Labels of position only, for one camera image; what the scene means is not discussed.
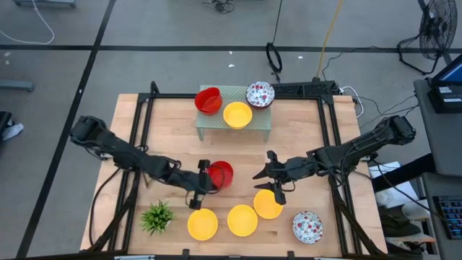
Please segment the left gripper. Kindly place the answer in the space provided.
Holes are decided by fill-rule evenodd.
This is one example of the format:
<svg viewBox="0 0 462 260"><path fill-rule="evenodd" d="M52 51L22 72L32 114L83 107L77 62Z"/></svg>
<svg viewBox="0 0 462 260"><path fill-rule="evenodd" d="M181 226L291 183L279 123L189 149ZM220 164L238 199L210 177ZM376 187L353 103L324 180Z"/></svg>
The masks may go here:
<svg viewBox="0 0 462 260"><path fill-rule="evenodd" d="M216 187L212 183L212 179L206 173L209 166L209 160L199 160L199 173L194 173L187 170L181 171L180 187L186 191L197 191L201 193L195 193L190 199L188 203L188 207L190 209L200 210L203 201L202 194L214 194L217 192Z"/></svg>

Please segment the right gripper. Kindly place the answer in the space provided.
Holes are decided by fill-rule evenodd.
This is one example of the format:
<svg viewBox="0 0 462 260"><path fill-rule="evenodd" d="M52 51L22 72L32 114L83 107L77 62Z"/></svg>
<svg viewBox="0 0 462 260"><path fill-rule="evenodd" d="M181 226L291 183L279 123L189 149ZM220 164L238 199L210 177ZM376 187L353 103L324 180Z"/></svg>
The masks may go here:
<svg viewBox="0 0 462 260"><path fill-rule="evenodd" d="M311 157L293 157L288 159L282 168L279 168L276 153L269 150L266 155L269 162L266 162L264 168L253 176L253 180L266 177L274 178L273 170L282 182L297 181L302 178L311 177L319 171L318 162ZM254 188L272 191L277 204L286 204L286 197L280 183L267 182L255 185Z"/></svg>

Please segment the yellow plastic bowl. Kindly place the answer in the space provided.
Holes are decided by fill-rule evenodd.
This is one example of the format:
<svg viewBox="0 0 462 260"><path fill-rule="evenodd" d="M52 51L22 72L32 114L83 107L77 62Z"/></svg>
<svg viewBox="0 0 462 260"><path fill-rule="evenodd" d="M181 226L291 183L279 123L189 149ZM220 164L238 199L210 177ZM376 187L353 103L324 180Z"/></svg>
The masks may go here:
<svg viewBox="0 0 462 260"><path fill-rule="evenodd" d="M253 208L256 213L267 220L278 217L283 210L283 206L275 200L275 195L270 190L260 190L253 199Z"/></svg>
<svg viewBox="0 0 462 260"><path fill-rule="evenodd" d="M198 241L207 241L217 231L217 216L210 209L195 210L188 218L187 228L192 238Z"/></svg>
<svg viewBox="0 0 462 260"><path fill-rule="evenodd" d="M257 228L258 216L254 209L248 205L239 204L233 207L227 216L227 226L230 231L239 237L251 235Z"/></svg>
<svg viewBox="0 0 462 260"><path fill-rule="evenodd" d="M242 102L229 103L223 110L223 119L232 129L245 128L253 118L251 108Z"/></svg>

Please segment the red bowl with floral interior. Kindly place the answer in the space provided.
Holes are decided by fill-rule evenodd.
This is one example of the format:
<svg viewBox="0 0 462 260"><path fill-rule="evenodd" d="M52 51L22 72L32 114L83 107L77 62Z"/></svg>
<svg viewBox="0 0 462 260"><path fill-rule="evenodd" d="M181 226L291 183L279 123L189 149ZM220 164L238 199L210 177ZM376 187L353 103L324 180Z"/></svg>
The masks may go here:
<svg viewBox="0 0 462 260"><path fill-rule="evenodd" d="M323 223L317 214L301 211L293 218L292 231L300 242L315 244L323 237Z"/></svg>
<svg viewBox="0 0 462 260"><path fill-rule="evenodd" d="M255 109L268 108L274 101L275 90L268 82L254 82L250 84L245 93L247 104Z"/></svg>

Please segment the green plant in white pot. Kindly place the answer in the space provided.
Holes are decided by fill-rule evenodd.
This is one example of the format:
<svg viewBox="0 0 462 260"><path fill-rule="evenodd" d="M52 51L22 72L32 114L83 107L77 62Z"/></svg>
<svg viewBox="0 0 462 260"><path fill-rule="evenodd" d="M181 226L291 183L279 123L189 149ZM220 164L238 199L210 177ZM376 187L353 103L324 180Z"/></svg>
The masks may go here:
<svg viewBox="0 0 462 260"><path fill-rule="evenodd" d="M154 233L162 234L174 219L174 212L169 208L168 203L158 201L157 204L150 204L149 209L142 213L141 227L150 236Z"/></svg>

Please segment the pale green perforated metal shelf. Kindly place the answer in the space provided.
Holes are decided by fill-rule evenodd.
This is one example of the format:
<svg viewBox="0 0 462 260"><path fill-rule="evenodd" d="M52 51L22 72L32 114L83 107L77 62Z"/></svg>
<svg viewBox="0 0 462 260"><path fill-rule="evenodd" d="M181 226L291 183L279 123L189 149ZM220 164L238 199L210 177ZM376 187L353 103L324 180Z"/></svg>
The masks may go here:
<svg viewBox="0 0 462 260"><path fill-rule="evenodd" d="M216 85L216 87L220 90L223 101L218 112L210 116L199 111L197 112L196 130L201 141L204 139L204 132L206 129L232 129L232 127L226 123L224 117L224 111L227 105L233 102L249 105L245 96L247 87L226 85ZM252 119L243 129L262 131L263 140L266 142L271 131L271 109L250 109L252 111Z"/></svg>

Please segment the grey desk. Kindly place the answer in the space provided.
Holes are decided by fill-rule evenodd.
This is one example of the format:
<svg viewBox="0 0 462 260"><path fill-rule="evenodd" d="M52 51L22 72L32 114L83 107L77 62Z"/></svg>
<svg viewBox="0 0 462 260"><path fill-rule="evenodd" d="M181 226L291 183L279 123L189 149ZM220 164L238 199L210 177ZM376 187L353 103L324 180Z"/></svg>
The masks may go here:
<svg viewBox="0 0 462 260"><path fill-rule="evenodd" d="M462 196L461 177L424 173L422 185L429 208L435 212L434 196ZM462 240L449 240L439 218L431 216L429 229L435 238L434 251L441 260L462 260Z"/></svg>
<svg viewBox="0 0 462 260"><path fill-rule="evenodd" d="M427 95L428 81L414 81L414 89L436 171L462 177L462 113L436 113Z"/></svg>

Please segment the black backlit keyboard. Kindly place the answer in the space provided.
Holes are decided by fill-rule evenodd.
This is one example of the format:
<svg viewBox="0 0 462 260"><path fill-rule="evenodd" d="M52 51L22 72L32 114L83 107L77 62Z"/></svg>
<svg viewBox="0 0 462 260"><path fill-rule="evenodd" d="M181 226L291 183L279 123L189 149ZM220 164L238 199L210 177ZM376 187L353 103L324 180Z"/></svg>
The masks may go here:
<svg viewBox="0 0 462 260"><path fill-rule="evenodd" d="M434 196L433 202L450 240L462 240L462 196Z"/></svg>

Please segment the black desktop device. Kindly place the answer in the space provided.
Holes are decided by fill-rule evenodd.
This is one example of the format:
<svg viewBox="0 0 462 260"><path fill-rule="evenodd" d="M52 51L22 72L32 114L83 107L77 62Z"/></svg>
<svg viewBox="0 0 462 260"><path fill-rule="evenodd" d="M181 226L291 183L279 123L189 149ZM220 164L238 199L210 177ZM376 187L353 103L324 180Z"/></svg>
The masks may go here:
<svg viewBox="0 0 462 260"><path fill-rule="evenodd" d="M462 113L462 86L433 87L427 96L436 113Z"/></svg>

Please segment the white shoe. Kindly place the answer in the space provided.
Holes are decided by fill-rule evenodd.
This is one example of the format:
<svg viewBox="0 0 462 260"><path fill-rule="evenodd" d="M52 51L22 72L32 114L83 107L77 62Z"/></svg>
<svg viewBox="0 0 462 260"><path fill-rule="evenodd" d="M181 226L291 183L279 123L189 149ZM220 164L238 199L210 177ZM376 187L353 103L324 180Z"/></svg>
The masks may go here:
<svg viewBox="0 0 462 260"><path fill-rule="evenodd" d="M5 128L3 133L1 134L1 141L9 140L17 135L19 135L24 129L22 123L17 123Z"/></svg>

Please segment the grey furniture foot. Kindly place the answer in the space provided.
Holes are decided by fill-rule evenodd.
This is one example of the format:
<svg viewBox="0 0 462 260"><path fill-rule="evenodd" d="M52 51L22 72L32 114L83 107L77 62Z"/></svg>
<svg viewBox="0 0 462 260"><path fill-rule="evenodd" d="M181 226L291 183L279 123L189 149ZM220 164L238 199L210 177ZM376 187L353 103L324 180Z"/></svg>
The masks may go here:
<svg viewBox="0 0 462 260"><path fill-rule="evenodd" d="M0 89L32 92L34 90L34 86L32 82L0 79Z"/></svg>
<svg viewBox="0 0 462 260"><path fill-rule="evenodd" d="M12 2L19 7L23 4L59 4L69 6L72 9L77 7L76 0L12 0Z"/></svg>

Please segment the computer monitor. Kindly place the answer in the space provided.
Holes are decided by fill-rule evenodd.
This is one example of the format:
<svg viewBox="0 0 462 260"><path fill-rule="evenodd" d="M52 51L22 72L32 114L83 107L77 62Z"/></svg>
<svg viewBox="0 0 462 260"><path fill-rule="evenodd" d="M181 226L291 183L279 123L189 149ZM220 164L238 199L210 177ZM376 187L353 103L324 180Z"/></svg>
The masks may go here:
<svg viewBox="0 0 462 260"><path fill-rule="evenodd" d="M455 85L462 86L462 54L451 61L431 80L432 86Z"/></svg>

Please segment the black floor fan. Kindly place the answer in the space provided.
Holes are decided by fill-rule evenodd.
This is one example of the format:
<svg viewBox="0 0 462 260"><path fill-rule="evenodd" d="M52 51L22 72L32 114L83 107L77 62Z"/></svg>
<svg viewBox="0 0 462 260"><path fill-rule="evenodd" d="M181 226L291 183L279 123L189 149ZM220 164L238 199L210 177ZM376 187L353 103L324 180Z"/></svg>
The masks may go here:
<svg viewBox="0 0 462 260"><path fill-rule="evenodd" d="M402 40L397 45L399 61L419 72L428 75L435 71L440 58L449 59L448 51L456 35L458 10L456 0L417 0L422 17L416 36ZM415 40L419 41L420 53L434 61L430 71L424 71L404 59L404 49Z"/></svg>

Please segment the black aluminium table frame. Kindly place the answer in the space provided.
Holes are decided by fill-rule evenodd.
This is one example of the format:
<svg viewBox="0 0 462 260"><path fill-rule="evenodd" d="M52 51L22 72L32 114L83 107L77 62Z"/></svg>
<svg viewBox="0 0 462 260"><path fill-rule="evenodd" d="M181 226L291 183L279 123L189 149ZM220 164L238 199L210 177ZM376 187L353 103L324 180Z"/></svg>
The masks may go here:
<svg viewBox="0 0 462 260"><path fill-rule="evenodd" d="M366 256L367 249L347 219L336 208L327 177L311 177L290 186L287 204L273 220L260 219L255 232L247 237L234 235L227 226L229 211L239 205L251 205L258 189L253 180L267 160L268 150L280 160L302 156L325 142L345 142L358 133L354 103L349 96L335 95L308 99L284 96L272 107L273 126L268 140L258 131L208 130L201 141L196 133L197 110L192 94L122 94L118 97L111 130L122 139L145 141L149 152L182 162L187 170L196 170L199 160L224 160L234 170L232 185L218 194L208 195L203 207L215 213L218 228L209 240L198 241L187 230L191 198L181 188L152 182L140 183L135 205L122 216L100 251L179 257L183 249L190 257L241 258L286 257L293 251L297 258ZM167 202L175 219L162 234L152 236L142 230L141 215L150 204ZM315 244L296 239L292 231L294 216L301 211L317 214L323 223L323 237Z"/></svg>

